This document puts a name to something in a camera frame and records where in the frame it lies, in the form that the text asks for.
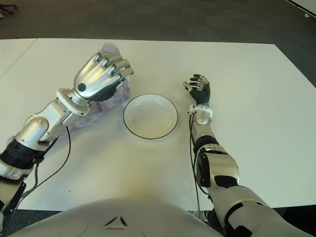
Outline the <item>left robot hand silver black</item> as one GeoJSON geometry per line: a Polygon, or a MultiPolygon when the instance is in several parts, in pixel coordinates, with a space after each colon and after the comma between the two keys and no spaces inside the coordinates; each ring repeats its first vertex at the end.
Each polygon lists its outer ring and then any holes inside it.
{"type": "Polygon", "coordinates": [[[103,102],[133,74],[128,60],[110,52],[94,54],[78,71],[74,80],[76,94],[89,102],[103,102]]]}

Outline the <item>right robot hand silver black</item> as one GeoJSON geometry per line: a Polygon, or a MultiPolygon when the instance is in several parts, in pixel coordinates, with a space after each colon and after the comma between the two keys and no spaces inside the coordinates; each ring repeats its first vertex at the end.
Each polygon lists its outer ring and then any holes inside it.
{"type": "Polygon", "coordinates": [[[195,100],[197,105],[205,105],[209,107],[211,91],[209,81],[205,76],[193,74],[189,83],[186,81],[183,82],[183,87],[195,100]]]}

